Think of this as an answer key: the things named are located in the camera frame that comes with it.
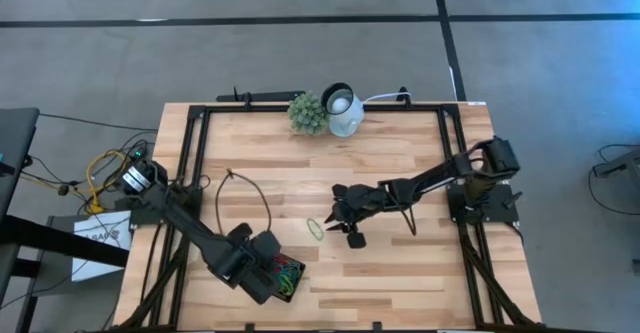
gray floor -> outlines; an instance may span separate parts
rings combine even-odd
[[[615,13],[640,11],[640,0],[447,6],[450,14]],[[0,20],[436,12],[435,0],[0,0]],[[598,147],[640,141],[640,21],[454,23],[452,30],[468,99],[488,102],[496,132],[512,141],[523,166],[513,185],[525,193],[518,206],[544,321],[637,331],[640,277],[631,259],[640,258],[640,217],[596,206],[586,179]],[[165,102],[212,101],[234,85],[318,92],[336,81],[361,96],[406,85],[417,99],[453,99],[438,23],[0,29],[2,107],[154,127]],[[42,118],[32,153],[77,179],[90,159],[130,135]],[[594,183],[602,200],[640,211],[624,176]],[[44,223],[75,214],[78,203],[21,183],[11,213]],[[7,299],[25,289],[26,281],[12,280]],[[117,290],[45,298],[32,328],[99,328]],[[18,311],[14,304],[0,312],[1,331],[12,329]]]

wooden tabletop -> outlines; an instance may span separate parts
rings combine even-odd
[[[167,104],[160,123],[154,159],[170,175],[177,170],[188,107]],[[493,136],[485,105],[460,103],[460,111],[467,146]],[[307,264],[307,270],[291,303],[271,298],[257,305],[242,289],[231,290],[211,275],[192,246],[179,329],[244,329],[248,322],[257,329],[371,329],[373,321],[386,329],[473,327],[457,229],[449,220],[444,188],[414,206],[415,237],[399,213],[379,214],[359,224],[367,239],[360,250],[349,249],[340,232],[327,232],[319,242],[306,224],[307,218],[322,224],[329,215],[333,184],[375,186],[379,180],[413,177],[442,163],[435,114],[367,113],[356,134],[342,139],[293,134],[286,113],[214,113],[207,139],[203,173],[212,183],[205,190],[202,221],[218,231],[213,197],[225,169],[232,168],[262,188],[283,253]],[[455,140],[452,144],[455,151]],[[267,224],[259,195],[240,180],[225,184],[220,214],[225,231],[247,222],[259,232]],[[522,311],[539,321],[520,238],[504,224],[485,228],[496,278]],[[140,302],[154,231],[144,227],[134,235],[116,324]],[[157,273],[163,233],[149,286]],[[486,288],[478,281],[485,320],[491,321]],[[172,283],[168,289],[173,291]],[[161,322],[168,320],[168,301]]]

black metal frame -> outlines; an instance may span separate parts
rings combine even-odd
[[[436,114],[438,120],[438,126],[440,131],[440,138],[442,142],[442,149],[444,157],[449,158],[453,155],[452,144],[449,140],[448,128],[447,128],[447,116],[451,117],[453,121],[453,128],[456,134],[456,142],[459,151],[466,151],[466,143],[464,139],[464,133],[462,128],[462,121],[460,119],[460,111],[457,104],[414,104],[410,98],[406,96],[398,97],[399,103],[391,104],[371,104],[365,105],[366,112],[433,112]],[[270,105],[256,105],[251,102],[244,102],[242,105],[220,105],[220,106],[204,106],[204,105],[192,105],[189,107],[187,115],[187,123],[185,127],[184,140],[182,142],[182,150],[180,152],[180,160],[178,163],[178,171],[176,179],[184,183],[185,174],[187,171],[187,161],[189,157],[189,151],[191,141],[194,138],[195,123],[198,119],[201,119],[200,134],[198,136],[198,144],[196,150],[196,157],[193,165],[193,174],[191,184],[197,185],[198,179],[202,173],[202,164],[204,160],[204,152],[206,146],[206,137],[209,129],[210,116],[213,113],[246,113],[246,112],[286,112],[289,108],[288,104],[270,104]],[[463,250],[463,261],[465,267],[465,273],[467,276],[467,283],[469,288],[469,298],[471,300],[471,308],[474,317],[474,323],[476,328],[482,327],[484,323],[482,305],[480,302],[480,295],[478,291],[478,284],[476,281],[476,275],[474,271],[474,265],[472,260],[465,254],[464,242],[465,238],[468,238],[469,232],[467,229],[467,223],[463,220],[455,222],[458,227],[459,237],[461,241],[461,248]],[[489,256],[489,247],[487,244],[486,234],[484,231],[483,223],[479,222],[474,225],[476,230],[476,238],[480,249],[480,259],[482,264],[486,268],[488,274],[492,276],[491,258]],[[172,227],[168,227],[163,249],[161,253],[161,265],[160,272],[166,269],[170,256],[171,249],[175,238],[175,230]],[[176,280],[173,289],[171,309],[169,313],[169,326],[177,327],[178,318],[180,314],[180,305],[182,301],[182,292],[184,289],[184,278],[186,274],[186,260],[177,270]],[[494,323],[503,324],[501,308],[498,300],[494,294],[489,292],[491,300],[491,309],[494,317]],[[160,310],[162,306],[163,296],[155,302],[150,315],[149,326],[157,326],[159,324]]]

